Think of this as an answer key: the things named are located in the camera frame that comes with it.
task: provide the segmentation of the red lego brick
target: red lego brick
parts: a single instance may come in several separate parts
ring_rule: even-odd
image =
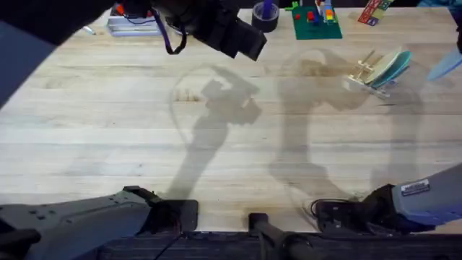
[[[359,17],[358,22],[367,23],[367,21],[369,20],[369,17],[370,17],[370,15],[362,14]]]
[[[372,7],[373,9],[377,8],[378,5],[382,2],[382,0],[370,0],[369,3],[367,3],[366,7]]]
[[[308,21],[313,21],[315,19],[313,12],[308,12],[307,19]]]
[[[372,13],[375,11],[374,8],[371,8],[371,7],[368,7],[366,6],[366,8],[364,9],[364,11],[362,12],[362,14],[366,14],[366,15],[372,15]]]

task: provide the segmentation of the wooden table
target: wooden table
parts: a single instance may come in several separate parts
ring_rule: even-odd
[[[425,81],[455,46],[450,14],[389,9],[370,27],[361,11],[337,9],[342,40],[299,41],[282,12],[258,62],[192,38],[169,56],[161,38],[112,38],[96,21],[96,36],[78,32],[0,112],[0,202],[140,185],[197,199],[199,230],[245,230],[249,212],[266,212],[281,229],[313,231],[303,208],[314,199],[363,197],[459,163],[461,70]],[[390,99],[344,88],[359,58],[398,46],[411,68]]]

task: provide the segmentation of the label sticker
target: label sticker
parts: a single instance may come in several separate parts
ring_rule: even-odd
[[[430,190],[430,182],[428,179],[406,184],[401,187],[401,195],[410,196],[426,192]]]

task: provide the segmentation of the green lego baseplate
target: green lego baseplate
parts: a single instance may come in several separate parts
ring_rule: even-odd
[[[295,36],[297,40],[314,40],[314,39],[342,39],[339,20],[334,8],[334,22],[327,24],[323,18],[319,16],[318,25],[314,22],[307,21],[308,12],[318,12],[314,6],[297,6],[292,10],[292,20],[294,21]],[[299,14],[300,18],[295,19],[295,15]]]

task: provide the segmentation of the plate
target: plate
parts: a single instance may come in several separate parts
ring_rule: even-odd
[[[395,62],[390,66],[390,68],[385,71],[385,73],[378,77],[378,79],[374,80],[371,84],[372,88],[379,88],[381,85],[384,85],[386,82],[396,78],[404,68],[407,67],[409,60],[411,59],[411,52],[410,51],[403,51],[398,55]]]
[[[390,67],[395,63],[395,60],[398,58],[401,53],[401,47],[397,48],[393,52],[382,57],[374,66],[374,71],[367,76],[364,81],[366,84],[373,82],[378,77],[382,76]]]

